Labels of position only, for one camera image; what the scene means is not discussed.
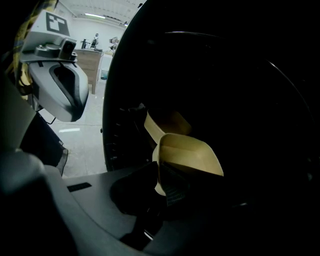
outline white wall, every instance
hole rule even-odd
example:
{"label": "white wall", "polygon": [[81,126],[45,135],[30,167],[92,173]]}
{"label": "white wall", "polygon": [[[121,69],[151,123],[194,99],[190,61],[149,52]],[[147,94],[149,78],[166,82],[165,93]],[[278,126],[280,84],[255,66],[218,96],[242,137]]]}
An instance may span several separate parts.
{"label": "white wall", "polygon": [[117,28],[103,23],[74,19],[70,29],[70,36],[72,39],[76,40],[75,49],[80,49],[82,45],[80,41],[83,39],[89,39],[89,42],[91,42],[96,33],[98,33],[99,44],[97,45],[97,48],[107,52],[110,50],[109,46],[112,46],[112,43],[109,43],[109,39],[114,37],[118,37],[120,39],[124,31],[125,30],[122,28]]}

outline ceiling light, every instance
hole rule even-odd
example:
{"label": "ceiling light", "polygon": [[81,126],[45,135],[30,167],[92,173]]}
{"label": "ceiling light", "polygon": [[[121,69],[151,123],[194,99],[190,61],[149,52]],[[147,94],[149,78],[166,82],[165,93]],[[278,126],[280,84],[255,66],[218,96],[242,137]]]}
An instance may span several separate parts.
{"label": "ceiling light", "polygon": [[97,17],[97,18],[102,18],[102,19],[106,18],[106,17],[100,16],[100,15],[95,15],[95,14],[91,14],[91,13],[85,13],[85,15],[93,16],[93,17]]}

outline tiled floor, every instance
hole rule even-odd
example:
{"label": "tiled floor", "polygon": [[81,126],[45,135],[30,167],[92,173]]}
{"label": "tiled floor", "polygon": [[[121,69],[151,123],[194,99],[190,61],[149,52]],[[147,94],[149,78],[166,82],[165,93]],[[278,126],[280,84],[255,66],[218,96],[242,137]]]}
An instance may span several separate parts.
{"label": "tiled floor", "polygon": [[[63,170],[63,177],[77,177],[100,174],[107,171],[105,165],[102,128],[102,111],[106,82],[96,85],[95,94],[89,92],[82,117],[76,122],[55,120],[50,125],[52,130],[69,150],[68,159]],[[45,109],[39,112],[50,123],[54,117]],[[76,128],[76,131],[65,129]]]}

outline ceiling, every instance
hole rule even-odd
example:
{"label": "ceiling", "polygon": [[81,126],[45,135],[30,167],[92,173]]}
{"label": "ceiling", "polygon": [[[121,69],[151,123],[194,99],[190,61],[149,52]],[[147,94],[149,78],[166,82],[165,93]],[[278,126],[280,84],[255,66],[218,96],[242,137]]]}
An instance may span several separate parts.
{"label": "ceiling", "polygon": [[[60,0],[76,18],[100,20],[124,27],[138,11],[140,3],[146,0]],[[104,16],[105,19],[85,15],[85,13]]]}

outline wooden cabinet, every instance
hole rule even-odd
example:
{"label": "wooden cabinet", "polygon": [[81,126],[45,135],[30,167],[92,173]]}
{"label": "wooden cabinet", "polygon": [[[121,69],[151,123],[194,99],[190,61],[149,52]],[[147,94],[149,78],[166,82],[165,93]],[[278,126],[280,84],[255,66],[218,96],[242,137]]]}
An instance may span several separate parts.
{"label": "wooden cabinet", "polygon": [[77,49],[76,65],[84,71],[88,77],[88,83],[92,85],[92,94],[96,93],[96,83],[99,79],[99,66],[102,61],[103,52],[90,49]]}

